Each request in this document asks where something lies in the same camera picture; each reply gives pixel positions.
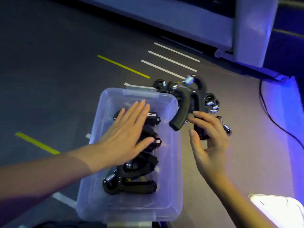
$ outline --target translucent storage box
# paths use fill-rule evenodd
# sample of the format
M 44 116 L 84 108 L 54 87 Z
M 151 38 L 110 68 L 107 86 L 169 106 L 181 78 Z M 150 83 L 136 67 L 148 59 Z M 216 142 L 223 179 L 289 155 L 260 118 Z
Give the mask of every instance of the translucent storage box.
M 150 195 L 121 192 L 109 195 L 104 192 L 102 182 L 113 172 L 102 170 L 81 180 L 76 211 L 86 221 L 144 222 L 172 221 L 182 209 L 182 175 L 180 132 L 169 126 L 169 121 L 178 110 L 177 100 L 170 94 L 108 88 L 101 94 L 90 144 L 97 142 L 113 123 L 113 115 L 125 107 L 128 109 L 135 101 L 146 100 L 150 111 L 157 112 L 161 123 L 154 127 L 162 140 L 160 148 L 153 153 L 159 163 L 155 171 L 144 176 L 154 180 L 158 187 Z

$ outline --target black cable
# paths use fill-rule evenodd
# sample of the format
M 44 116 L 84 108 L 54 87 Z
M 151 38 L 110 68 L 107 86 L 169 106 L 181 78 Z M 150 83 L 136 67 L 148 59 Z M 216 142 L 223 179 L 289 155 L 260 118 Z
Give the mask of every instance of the black cable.
M 279 127 L 281 130 L 283 130 L 286 134 L 289 134 L 291 137 L 293 137 L 301 146 L 302 148 L 304 149 L 304 145 L 303 143 L 296 137 L 294 136 L 293 134 L 289 133 L 288 131 L 284 130 L 282 127 L 280 127 L 273 119 L 272 117 L 270 116 L 269 112 L 268 112 L 268 109 L 267 109 L 267 106 L 266 106 L 266 103 L 264 101 L 264 97 L 262 95 L 262 81 L 263 80 L 260 80 L 260 84 L 259 84 L 259 97 L 260 99 L 262 100 L 261 104 L 262 104 L 262 107 L 263 107 L 263 110 L 265 111 L 266 115 L 268 116 L 268 118 L 277 126 Z

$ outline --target yellow tape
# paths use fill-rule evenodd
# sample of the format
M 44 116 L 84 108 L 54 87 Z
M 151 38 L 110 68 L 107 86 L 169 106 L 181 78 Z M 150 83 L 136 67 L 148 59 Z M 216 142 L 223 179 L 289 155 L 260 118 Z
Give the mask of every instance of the yellow tape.
M 150 78 L 149 76 L 147 76 L 147 75 L 145 75 L 145 74 L 143 74 L 143 73 L 141 73 L 141 72 L 138 72 L 138 71 L 136 71 L 136 70 L 133 70 L 133 69 L 131 69 L 131 68 L 129 68 L 129 67 L 126 67 L 126 66 L 124 66 L 124 65 L 122 65 L 122 64 L 119 64 L 119 63 L 117 63 L 117 62 L 115 62 L 115 61 L 112 61 L 112 60 L 110 60 L 110 59 L 108 59 L 108 58 L 106 58 L 106 57 L 103 57 L 103 56 L 100 56 L 100 55 L 97 55 L 97 57 L 100 57 L 100 58 L 103 59 L 103 60 L 109 61 L 109 62 L 111 62 L 111 63 L 113 63 L 113 64 L 115 64 L 115 65 L 118 65 L 118 66 L 120 66 L 120 67 L 122 67 L 122 68 L 125 68 L 125 69 L 127 69 L 127 70 L 129 70 L 129 71 L 132 71 L 132 72 L 134 72 L 134 73 L 137 73 L 137 74 L 139 74 L 139 75 L 141 75 L 141 76 L 143 76 L 143 77 Z
M 34 138 L 31 138 L 21 132 L 18 132 L 18 133 L 15 133 L 16 136 L 18 136 L 19 138 L 22 138 L 23 140 L 29 142 L 29 143 L 32 143 L 33 145 L 41 148 L 41 149 L 44 149 L 45 151 L 51 153 L 51 154 L 59 154 L 60 152 L 55 150 L 55 149 L 52 149 L 51 147 L 35 140 Z

